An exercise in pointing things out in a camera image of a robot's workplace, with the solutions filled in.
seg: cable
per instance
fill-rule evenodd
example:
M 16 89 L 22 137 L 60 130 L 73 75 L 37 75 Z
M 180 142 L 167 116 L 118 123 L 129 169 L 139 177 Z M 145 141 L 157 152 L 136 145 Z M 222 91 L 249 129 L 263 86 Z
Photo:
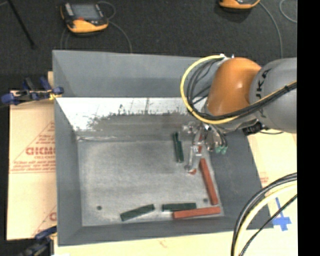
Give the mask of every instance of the cable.
M 277 186 L 281 186 L 283 184 L 296 181 L 297 179 L 298 179 L 298 175 L 296 172 L 291 173 L 289 175 L 286 175 L 284 177 L 281 177 L 281 178 L 273 181 L 272 183 L 270 183 L 266 187 L 262 188 L 246 203 L 246 205 L 243 207 L 243 209 L 242 209 L 241 213 L 239 214 L 238 219 L 234 225 L 233 237 L 232 237 L 232 243 L 231 243 L 231 256 L 235 255 L 235 243 L 238 239 L 238 235 L 239 235 L 238 232 L 239 232 L 239 229 L 240 229 L 241 225 L 243 224 L 244 219 L 247 216 L 248 212 L 251 209 L 253 209 L 257 205 L 257 203 L 264 198 L 265 194 L 268 191 L 276 188 Z
M 106 19 L 107 19 L 107 21 L 108 21 L 109 24 L 111 24 L 112 26 L 114 26 L 116 29 L 118 29 L 118 30 L 124 35 L 124 37 L 125 37 L 125 39 L 126 39 L 126 41 L 127 41 L 127 43 L 128 43 L 129 53 L 133 53 L 132 43 L 131 43 L 128 35 L 126 34 L 126 32 L 125 32 L 119 25 L 117 25 L 117 24 L 115 24 L 114 22 L 110 21 L 110 20 L 116 15 L 116 13 L 117 13 L 116 7 L 115 7 L 112 3 L 108 2 L 108 1 L 98 1 L 97 3 L 98 3 L 98 4 L 106 4 L 106 5 L 111 6 L 113 12 L 112 12 L 112 14 L 111 14 L 109 17 L 107 17 Z M 65 29 L 63 30 L 63 32 L 62 32 L 62 34 L 61 34 L 61 37 L 60 37 L 60 48 L 61 48 L 61 49 L 67 49 L 67 48 L 68 48 L 68 40 L 69 40 L 70 34 L 71 34 L 71 33 L 67 30 L 67 28 L 65 28 Z
M 281 14 L 282 14 L 284 17 L 286 17 L 289 21 L 291 21 L 291 22 L 293 22 L 293 23 L 298 23 L 297 20 L 295 20 L 295 19 L 293 19 L 293 18 L 290 18 L 290 17 L 289 17 L 288 15 L 286 15 L 286 14 L 284 13 L 284 11 L 282 10 L 282 4 L 283 4 L 284 1 L 286 1 L 286 0 L 281 0 L 280 3 L 279 3 L 279 9 L 280 9 Z
M 281 38 L 281 33 L 280 33 L 280 30 L 278 28 L 278 25 L 274 19 L 274 17 L 272 16 L 272 14 L 268 11 L 268 9 L 261 3 L 261 1 L 259 2 L 259 4 L 262 6 L 262 8 L 266 11 L 266 13 L 269 15 L 269 17 L 271 18 L 274 26 L 275 26 L 275 29 L 276 29 L 276 32 L 278 33 L 278 36 L 279 36 L 279 42 L 280 42 L 280 59 L 283 58 L 283 43 L 282 43 L 282 38 Z
M 7 1 L 0 3 L 0 7 L 1 7 L 1 6 L 4 6 L 4 5 L 7 4 L 7 3 L 8 3 Z
M 279 135 L 279 134 L 283 134 L 283 131 L 279 131 L 279 132 L 266 132 L 266 131 L 259 131 L 259 133 L 261 134 L 267 134 L 267 135 Z
M 113 13 L 111 14 L 111 16 L 107 17 L 106 19 L 107 20 L 111 20 L 117 13 L 117 10 L 116 10 L 116 7 L 110 3 L 110 2 L 107 2 L 107 1 L 99 1 L 97 2 L 98 4 L 105 4 L 105 5 L 108 5 L 108 6 L 111 6 L 112 10 L 113 10 Z
M 251 244 L 251 242 L 256 238 L 256 236 L 265 228 L 265 226 L 273 221 L 284 209 L 286 209 L 290 204 L 292 204 L 294 202 L 294 200 L 296 200 L 298 198 L 298 194 L 295 194 L 289 201 L 287 201 L 279 210 L 276 211 L 276 213 L 274 215 L 272 215 L 264 224 L 263 226 L 253 235 L 250 237 L 250 239 L 246 242 L 246 244 L 244 245 L 241 253 L 239 256 L 243 256 L 249 245 Z
M 234 112 L 231 112 L 228 114 L 224 114 L 224 115 L 218 115 L 218 116 L 209 115 L 207 113 L 201 113 L 196 108 L 194 108 L 192 101 L 190 100 L 192 98 L 192 93 L 189 93 L 190 88 L 194 89 L 194 84 L 192 84 L 192 82 L 194 80 L 196 81 L 198 79 L 198 76 L 201 73 L 195 72 L 192 75 L 191 79 L 189 80 L 187 90 L 186 90 L 188 93 L 188 97 L 186 97 L 185 92 L 184 92 L 184 85 L 185 85 L 185 81 L 187 79 L 187 76 L 194 67 L 196 67 L 197 65 L 199 65 L 203 62 L 211 61 L 211 60 L 216 61 L 217 59 L 223 60 L 225 58 L 226 57 L 224 55 L 212 55 L 212 56 L 201 58 L 201 59 L 195 61 L 192 65 L 190 65 L 182 76 L 181 83 L 180 83 L 180 94 L 181 94 L 183 103 L 185 104 L 186 108 L 193 114 L 193 116 L 195 116 L 197 119 L 199 119 L 203 123 L 212 124 L 212 125 L 224 124 L 224 123 L 230 122 L 232 120 L 248 116 L 248 115 L 256 112 L 257 110 L 263 108 L 267 104 L 270 104 L 271 102 L 275 101 L 280 96 L 297 88 L 297 81 L 293 81 L 290 84 L 287 84 L 284 87 L 278 89 L 277 91 L 261 98 L 260 100 L 249 105 L 248 107 L 242 108 L 240 110 L 237 110 L 237 111 L 234 111 Z M 202 64 L 200 69 L 204 69 L 206 67 L 206 65 L 208 65 L 208 63 Z
M 238 232 L 238 238 L 235 242 L 234 245 L 234 255 L 238 256 L 240 254 L 239 252 L 239 244 L 241 243 L 241 238 L 242 238 L 242 234 L 244 233 L 244 231 L 246 231 L 247 227 L 249 226 L 249 224 L 251 223 L 251 221 L 254 219 L 254 217 L 257 215 L 257 213 L 265 206 L 267 205 L 270 201 L 274 200 L 276 197 L 278 197 L 279 195 L 288 192 L 290 190 L 296 189 L 297 188 L 297 184 L 291 184 L 288 186 L 285 186 L 271 194 L 269 194 L 267 197 L 265 197 L 262 201 L 260 201 L 250 212 L 249 214 L 245 217 L 244 222 L 242 223 L 239 232 Z
M 111 25 L 113 25 L 115 28 L 117 28 L 120 32 L 122 32 L 122 34 L 124 35 L 126 41 L 128 42 L 128 45 L 129 45 L 129 53 L 132 54 L 132 52 L 133 52 L 133 50 L 132 50 L 132 44 L 131 44 L 131 41 L 130 41 L 129 37 L 127 36 L 127 34 L 124 32 L 124 30 L 123 30 L 121 27 L 119 27 L 119 26 L 118 26 L 117 24 L 115 24 L 114 22 L 109 21 L 109 23 L 110 23 Z

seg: black carpet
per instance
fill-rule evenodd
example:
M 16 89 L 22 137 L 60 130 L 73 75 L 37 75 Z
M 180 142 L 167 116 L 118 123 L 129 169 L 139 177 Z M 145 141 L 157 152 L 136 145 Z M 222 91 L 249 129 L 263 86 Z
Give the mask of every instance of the black carpet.
M 116 14 L 109 27 L 94 37 L 75 37 L 65 31 L 58 0 L 12 2 L 36 49 L 31 48 L 10 5 L 0 0 L 0 95 L 20 88 L 25 76 L 38 79 L 51 70 L 53 49 L 127 53 L 129 42 L 121 29 L 132 52 L 139 54 L 205 57 L 224 53 L 261 66 L 297 56 L 298 24 L 281 12 L 281 0 L 261 0 L 243 13 L 226 12 L 215 0 L 110 0 Z M 106 16 L 112 15 L 109 5 L 100 6 Z M 281 7 L 289 18 L 297 19 L 298 0 L 286 0 Z M 8 118 L 8 109 L 0 108 L 1 256 L 17 254 L 33 242 L 5 241 Z

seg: blue cross mark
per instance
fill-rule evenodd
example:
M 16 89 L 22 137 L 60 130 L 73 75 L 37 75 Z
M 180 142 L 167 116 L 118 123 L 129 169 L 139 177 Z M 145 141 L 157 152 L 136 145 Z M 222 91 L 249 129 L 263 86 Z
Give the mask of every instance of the blue cross mark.
M 279 201 L 279 198 L 276 197 L 275 198 L 275 201 L 276 201 L 276 205 L 278 206 L 278 209 L 281 208 L 281 205 L 280 205 L 280 201 Z M 280 228 L 281 228 L 281 231 L 287 231 L 288 230 L 288 227 L 287 225 L 288 224 L 291 224 L 291 220 L 289 217 L 284 217 L 284 213 L 283 212 L 280 212 L 278 217 L 276 217 L 273 221 L 272 221 L 272 224 L 275 226 L 275 225 L 280 225 Z

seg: yellow cable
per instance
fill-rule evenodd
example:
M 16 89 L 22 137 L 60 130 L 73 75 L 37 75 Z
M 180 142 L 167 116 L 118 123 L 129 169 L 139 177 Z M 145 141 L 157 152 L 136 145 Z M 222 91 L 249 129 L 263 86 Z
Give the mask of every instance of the yellow cable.
M 267 197 L 265 197 L 263 200 L 261 200 L 246 216 L 243 224 L 241 225 L 241 228 L 239 229 L 238 232 L 238 238 L 235 242 L 234 245 L 234 255 L 239 256 L 241 253 L 241 250 L 239 249 L 239 244 L 241 243 L 241 235 L 246 231 L 247 227 L 253 220 L 253 218 L 257 215 L 257 213 L 266 205 L 268 204 L 271 200 L 274 200 L 276 197 L 279 195 L 283 194 L 284 192 L 293 190 L 297 188 L 297 181 L 294 181 L 293 184 L 290 184 L 288 186 L 282 187 L 278 189 L 277 191 L 269 194 Z
M 233 116 L 233 117 L 229 117 L 229 118 L 225 118 L 225 119 L 222 119 L 222 120 L 210 120 L 210 119 L 206 119 L 206 118 L 203 118 L 201 117 L 200 115 L 198 115 L 197 113 L 194 112 L 194 110 L 192 109 L 192 107 L 189 105 L 188 103 L 188 99 L 186 98 L 185 96 L 185 81 L 187 79 L 187 76 L 189 75 L 189 73 L 191 72 L 191 70 L 196 67 L 197 65 L 199 65 L 200 63 L 203 63 L 203 62 L 206 62 L 206 61 L 209 61 L 209 60 L 213 60 L 213 59 L 220 59 L 220 58 L 223 58 L 225 57 L 223 54 L 221 55 L 211 55 L 211 56 L 208 56 L 208 57 L 204 57 L 204 58 L 201 58 L 201 59 L 198 59 L 197 61 L 195 61 L 191 66 L 189 66 L 187 68 L 187 70 L 184 72 L 183 76 L 182 76 L 182 79 L 181 79 L 181 83 L 180 83 L 180 94 L 181 94 L 181 97 L 182 97 L 182 100 L 183 100 L 183 103 L 184 105 L 186 106 L 186 108 L 192 113 L 192 115 L 197 118 L 198 120 L 202 121 L 203 123 L 207 123 L 207 124 L 212 124 L 212 125 L 219 125 L 219 124 L 224 124 L 224 123 L 227 123 L 227 122 L 230 122 L 236 118 L 239 117 L 239 115 L 237 116 Z M 288 84 L 287 86 L 290 86 L 292 84 L 294 84 L 296 81 L 293 81 L 291 82 L 290 84 Z M 273 94 L 277 93 L 278 91 L 282 90 L 283 88 L 280 88 L 278 89 L 277 91 L 273 92 L 273 93 L 270 93 L 269 95 L 259 99 L 258 101 L 255 102 L 256 103 L 259 103 L 261 102 L 262 100 L 265 100 L 266 98 L 272 96 Z

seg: blue clamp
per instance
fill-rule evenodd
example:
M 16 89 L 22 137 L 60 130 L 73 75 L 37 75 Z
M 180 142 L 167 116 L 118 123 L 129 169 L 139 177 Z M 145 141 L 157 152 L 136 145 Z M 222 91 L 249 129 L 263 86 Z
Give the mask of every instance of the blue clamp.
M 18 256 L 39 256 L 47 248 L 50 249 L 49 253 L 51 255 L 51 252 L 53 252 L 54 244 L 53 244 L 53 240 L 49 236 L 53 235 L 56 232 L 57 232 L 57 226 L 53 226 L 36 234 L 34 238 L 35 240 L 37 240 L 37 242 L 29 246 L 23 252 L 19 253 Z
M 51 96 L 62 95 L 65 92 L 62 87 L 52 88 L 44 76 L 41 76 L 39 81 L 42 90 L 36 90 L 31 79 L 26 77 L 22 83 L 22 90 L 17 91 L 15 94 L 10 92 L 2 95 L 1 102 L 6 105 L 18 105 L 25 102 L 49 99 Z

